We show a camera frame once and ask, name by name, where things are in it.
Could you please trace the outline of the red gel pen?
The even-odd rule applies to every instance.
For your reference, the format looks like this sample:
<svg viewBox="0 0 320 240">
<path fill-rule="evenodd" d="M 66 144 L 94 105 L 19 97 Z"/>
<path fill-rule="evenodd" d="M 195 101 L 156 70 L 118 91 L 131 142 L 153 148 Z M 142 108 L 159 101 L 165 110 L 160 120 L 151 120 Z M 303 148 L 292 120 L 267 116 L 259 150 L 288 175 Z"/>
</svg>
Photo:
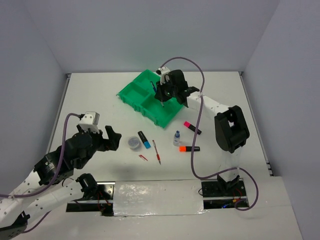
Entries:
<svg viewBox="0 0 320 240">
<path fill-rule="evenodd" d="M 158 149 L 157 149 L 157 145 L 156 145 L 156 142 L 155 142 L 154 139 L 152 140 L 152 144 L 153 144 L 153 147 L 155 149 L 157 161 L 161 165 L 161 158 L 160 158 L 160 155 L 159 155 L 159 152 L 158 152 Z"/>
</svg>

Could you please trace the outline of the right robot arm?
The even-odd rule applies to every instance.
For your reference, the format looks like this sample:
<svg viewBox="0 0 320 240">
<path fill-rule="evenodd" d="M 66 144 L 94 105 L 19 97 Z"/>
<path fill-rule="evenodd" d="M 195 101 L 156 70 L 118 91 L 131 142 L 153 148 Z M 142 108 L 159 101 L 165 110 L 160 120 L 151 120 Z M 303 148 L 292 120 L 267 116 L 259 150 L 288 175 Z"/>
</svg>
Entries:
<svg viewBox="0 0 320 240">
<path fill-rule="evenodd" d="M 238 105 L 217 102 L 200 89 L 189 86 L 180 69 L 161 67 L 156 74 L 160 80 L 156 82 L 155 99 L 161 103 L 176 99 L 179 104 L 197 110 L 213 121 L 215 140 L 223 155 L 217 175 L 217 190 L 223 196 L 230 195 L 240 179 L 237 167 L 242 147 L 250 137 L 242 109 Z"/>
</svg>

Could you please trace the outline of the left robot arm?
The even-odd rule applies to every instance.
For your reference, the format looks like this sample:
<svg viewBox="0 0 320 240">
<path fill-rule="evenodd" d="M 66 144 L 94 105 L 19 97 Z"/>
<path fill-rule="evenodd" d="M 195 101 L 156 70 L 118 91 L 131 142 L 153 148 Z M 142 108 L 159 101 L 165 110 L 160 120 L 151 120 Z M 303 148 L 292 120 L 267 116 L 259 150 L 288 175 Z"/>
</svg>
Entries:
<svg viewBox="0 0 320 240">
<path fill-rule="evenodd" d="M 82 169 L 96 152 L 116 151 L 122 135 L 105 126 L 108 138 L 101 130 L 90 128 L 71 138 L 63 138 L 61 146 L 46 154 L 29 176 L 8 197 L 0 200 L 0 238 L 11 240 L 24 233 L 38 217 L 69 201 L 91 200 L 99 193 L 99 185 L 90 173 L 83 173 L 57 190 L 50 190 Z"/>
</svg>

